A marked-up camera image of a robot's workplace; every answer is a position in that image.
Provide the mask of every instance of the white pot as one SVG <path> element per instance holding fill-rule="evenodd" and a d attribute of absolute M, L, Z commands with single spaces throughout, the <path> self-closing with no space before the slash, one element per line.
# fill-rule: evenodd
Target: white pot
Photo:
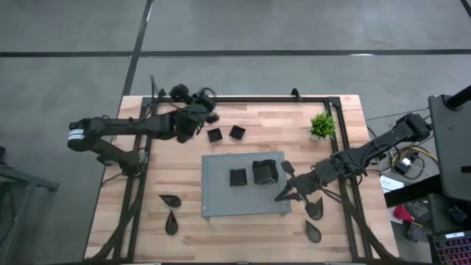
<path fill-rule="evenodd" d="M 311 134 L 311 140 L 312 141 L 325 141 L 325 138 L 319 137 L 318 135 Z"/>

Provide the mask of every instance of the floor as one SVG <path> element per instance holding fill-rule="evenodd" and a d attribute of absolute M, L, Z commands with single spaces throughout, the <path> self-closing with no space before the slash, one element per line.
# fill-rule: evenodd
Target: floor
<path fill-rule="evenodd" d="M 293 87 L 302 94 L 359 94 L 367 119 L 416 110 L 428 106 L 428 96 L 471 82 L 465 1 L 154 0 L 143 28 L 151 0 L 0 0 L 0 145 L 11 166 L 61 182 L 56 194 L 35 198 L 18 264 L 81 259 L 103 166 L 91 153 L 67 149 L 68 123 L 116 116 L 123 92 L 150 93 L 150 74 L 161 88 L 184 83 L 218 94 L 287 94 Z M 328 52 L 138 60 L 107 53 L 248 49 Z M 339 55 L 345 49 L 362 56 Z M 402 52 L 368 56 L 374 50 Z M 399 117 L 367 123 L 379 134 Z M 425 147 L 435 152 L 432 141 Z M 438 171 L 431 162 L 426 170 Z M 427 244 L 395 230 L 403 258 L 430 260 Z"/>

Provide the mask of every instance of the black cube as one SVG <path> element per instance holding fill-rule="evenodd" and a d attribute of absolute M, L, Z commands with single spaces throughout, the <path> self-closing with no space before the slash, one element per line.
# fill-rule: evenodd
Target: black cube
<path fill-rule="evenodd" d="M 245 172 L 245 169 L 231 169 L 230 170 L 230 185 L 231 186 L 247 185 L 247 174 Z"/>
<path fill-rule="evenodd" d="M 210 143 L 222 140 L 221 130 L 219 128 L 208 130 L 208 137 Z"/>
<path fill-rule="evenodd" d="M 233 128 L 231 129 L 229 136 L 232 138 L 235 138 L 237 140 L 242 140 L 242 137 L 244 136 L 245 129 L 242 127 L 239 127 L 237 125 L 234 125 Z"/>

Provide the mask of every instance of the wooden table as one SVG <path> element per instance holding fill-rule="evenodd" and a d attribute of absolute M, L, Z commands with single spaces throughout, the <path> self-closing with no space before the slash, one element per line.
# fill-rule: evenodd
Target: wooden table
<path fill-rule="evenodd" d="M 356 95 L 339 97 L 350 146 L 360 146 L 369 140 L 360 99 Z M 119 118 L 137 118 L 141 100 L 141 96 L 125 96 Z M 161 103 L 158 112 L 165 113 L 172 108 Z M 216 112 L 221 119 L 213 125 L 207 124 L 200 135 L 186 144 L 154 140 L 135 261 L 349 261 L 342 207 L 326 196 L 323 196 L 324 216 L 319 221 L 310 220 L 322 232 L 322 241 L 317 244 L 310 242 L 304 233 L 304 222 L 308 217 L 301 202 L 293 201 L 292 212 L 286 216 L 261 214 L 209 220 L 201 217 L 202 155 L 283 151 L 285 159 L 291 161 L 298 174 L 307 172 L 311 165 L 332 152 L 329 141 L 318 143 L 309 139 L 310 118 L 323 111 L 324 105 L 315 102 L 219 103 Z M 229 137 L 234 124 L 247 129 L 242 141 Z M 221 128 L 224 139 L 210 144 L 206 131 L 214 127 Z M 133 142 L 133 136 L 118 136 L 113 144 L 132 150 Z M 119 173 L 119 167 L 109 167 L 105 179 L 116 173 Z M 85 257 L 95 254 L 116 228 L 125 183 L 126 177 L 118 177 L 102 187 Z M 337 182 L 331 183 L 329 188 L 339 190 Z M 386 249 L 397 255 L 378 175 L 372 172 L 364 177 L 360 192 L 368 225 Z M 174 194 L 183 201 L 174 211 L 179 224 L 175 236 L 166 234 L 165 223 L 170 210 L 159 194 Z M 322 192 L 316 191 L 309 197 L 315 202 L 321 196 Z M 355 229 L 355 236 L 361 250 L 358 229 Z M 127 244 L 125 240 L 123 253 Z"/>

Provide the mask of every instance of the perforated metal tray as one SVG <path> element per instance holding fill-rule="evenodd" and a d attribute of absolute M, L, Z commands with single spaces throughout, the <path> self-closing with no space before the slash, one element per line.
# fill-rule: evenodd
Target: perforated metal tray
<path fill-rule="evenodd" d="M 252 162 L 266 159 L 277 161 L 278 182 L 256 185 Z M 291 212 L 289 201 L 274 201 L 286 185 L 286 173 L 280 165 L 284 160 L 283 152 L 202 156 L 201 215 L 211 217 Z M 231 187 L 229 182 L 231 169 L 246 169 L 247 185 Z"/>

